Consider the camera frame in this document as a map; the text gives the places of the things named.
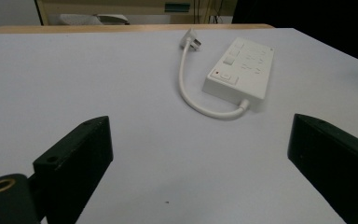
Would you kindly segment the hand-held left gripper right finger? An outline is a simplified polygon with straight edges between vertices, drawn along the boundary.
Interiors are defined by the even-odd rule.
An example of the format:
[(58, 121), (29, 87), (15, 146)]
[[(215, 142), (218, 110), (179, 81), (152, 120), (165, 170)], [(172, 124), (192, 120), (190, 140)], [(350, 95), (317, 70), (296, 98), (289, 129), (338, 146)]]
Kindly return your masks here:
[(357, 137), (296, 114), (287, 156), (347, 224), (358, 224)]

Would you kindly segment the white power strip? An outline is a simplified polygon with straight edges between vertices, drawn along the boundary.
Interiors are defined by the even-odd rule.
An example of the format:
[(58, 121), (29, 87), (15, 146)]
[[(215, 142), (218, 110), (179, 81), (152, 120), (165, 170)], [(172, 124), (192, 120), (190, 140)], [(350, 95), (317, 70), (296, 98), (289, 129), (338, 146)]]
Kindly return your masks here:
[(265, 98), (274, 49), (237, 37), (206, 76), (202, 90), (238, 105)]

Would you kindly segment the white power plug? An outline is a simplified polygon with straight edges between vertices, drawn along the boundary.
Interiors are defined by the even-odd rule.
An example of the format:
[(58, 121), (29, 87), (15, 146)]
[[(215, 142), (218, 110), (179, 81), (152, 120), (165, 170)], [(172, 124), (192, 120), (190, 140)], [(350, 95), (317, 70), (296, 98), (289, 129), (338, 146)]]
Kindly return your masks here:
[(186, 46), (186, 43), (189, 43), (189, 46), (194, 50), (198, 50), (201, 46), (201, 42), (197, 39), (197, 33), (192, 28), (190, 28), (182, 37), (180, 41), (180, 46), (184, 48)]

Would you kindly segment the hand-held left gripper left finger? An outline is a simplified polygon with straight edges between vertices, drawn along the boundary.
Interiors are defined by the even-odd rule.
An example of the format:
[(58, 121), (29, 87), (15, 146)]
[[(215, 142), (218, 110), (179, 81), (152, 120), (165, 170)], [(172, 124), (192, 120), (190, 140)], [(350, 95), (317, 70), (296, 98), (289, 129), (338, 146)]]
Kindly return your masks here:
[(48, 224), (75, 224), (113, 161), (107, 116), (82, 122), (33, 162)]

